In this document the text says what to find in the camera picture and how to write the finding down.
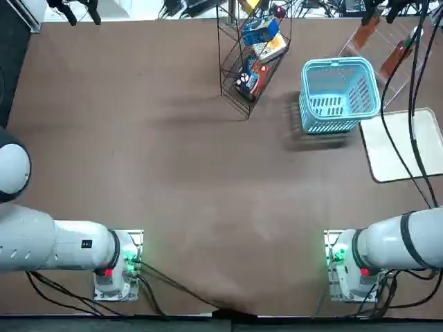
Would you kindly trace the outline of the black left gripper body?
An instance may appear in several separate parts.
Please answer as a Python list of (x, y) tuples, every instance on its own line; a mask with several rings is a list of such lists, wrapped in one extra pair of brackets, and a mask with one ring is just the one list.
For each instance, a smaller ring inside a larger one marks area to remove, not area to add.
[[(63, 0), (47, 0), (47, 4), (51, 8), (61, 8), (62, 6), (67, 6), (70, 1)], [(88, 8), (96, 8), (98, 6), (98, 0), (77, 0), (78, 3), (88, 7)]]

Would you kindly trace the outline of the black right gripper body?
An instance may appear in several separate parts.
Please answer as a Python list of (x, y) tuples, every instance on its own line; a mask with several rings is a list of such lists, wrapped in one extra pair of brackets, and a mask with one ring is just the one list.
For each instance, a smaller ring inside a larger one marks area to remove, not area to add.
[[(366, 6), (379, 6), (381, 5), (385, 0), (366, 0)], [(388, 0), (387, 6), (407, 6), (409, 4), (416, 4), (422, 3), (420, 0)]]

